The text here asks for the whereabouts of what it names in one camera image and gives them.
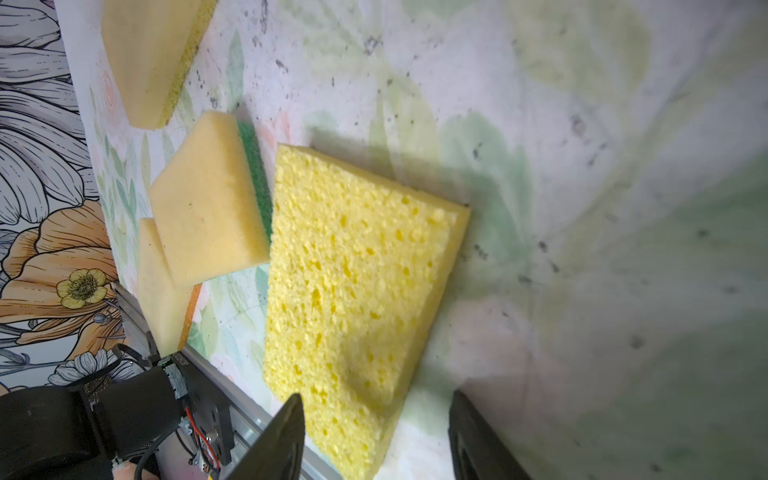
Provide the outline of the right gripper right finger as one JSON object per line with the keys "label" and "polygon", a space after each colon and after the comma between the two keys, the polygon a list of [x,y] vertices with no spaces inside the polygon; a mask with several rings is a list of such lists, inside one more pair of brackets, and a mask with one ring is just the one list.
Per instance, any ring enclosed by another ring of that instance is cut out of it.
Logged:
{"label": "right gripper right finger", "polygon": [[448,437],[456,480],[530,480],[471,400],[455,390]]}

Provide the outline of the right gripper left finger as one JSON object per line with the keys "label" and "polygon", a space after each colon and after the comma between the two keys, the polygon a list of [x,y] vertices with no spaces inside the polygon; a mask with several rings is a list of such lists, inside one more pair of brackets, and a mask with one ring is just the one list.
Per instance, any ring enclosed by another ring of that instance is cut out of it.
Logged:
{"label": "right gripper left finger", "polygon": [[294,393],[249,447],[228,479],[297,480],[302,470],[305,434],[302,397]]}

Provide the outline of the speckled yellow sponge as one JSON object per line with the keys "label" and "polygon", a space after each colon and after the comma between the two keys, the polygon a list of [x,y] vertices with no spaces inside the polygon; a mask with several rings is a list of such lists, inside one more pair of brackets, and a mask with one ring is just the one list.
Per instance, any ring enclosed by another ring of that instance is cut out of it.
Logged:
{"label": "speckled yellow sponge", "polygon": [[276,158],[263,377],[342,477],[380,469],[470,211],[316,150]]}

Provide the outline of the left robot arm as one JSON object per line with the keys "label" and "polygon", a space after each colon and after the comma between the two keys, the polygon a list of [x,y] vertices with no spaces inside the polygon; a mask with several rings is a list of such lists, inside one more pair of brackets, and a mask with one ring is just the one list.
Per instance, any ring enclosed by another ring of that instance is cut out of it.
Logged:
{"label": "left robot arm", "polygon": [[149,465],[177,431],[188,394],[177,367],[104,386],[39,386],[1,398],[4,479],[152,479]]}

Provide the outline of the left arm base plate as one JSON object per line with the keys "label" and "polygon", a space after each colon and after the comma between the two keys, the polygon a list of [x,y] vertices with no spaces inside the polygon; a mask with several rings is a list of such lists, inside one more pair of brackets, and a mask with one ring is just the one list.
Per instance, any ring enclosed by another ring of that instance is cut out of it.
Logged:
{"label": "left arm base plate", "polygon": [[200,368],[181,352],[171,356],[187,387],[186,407],[194,423],[193,432],[201,438],[212,466],[216,470],[232,462],[235,446],[230,415],[230,402],[223,391]]}

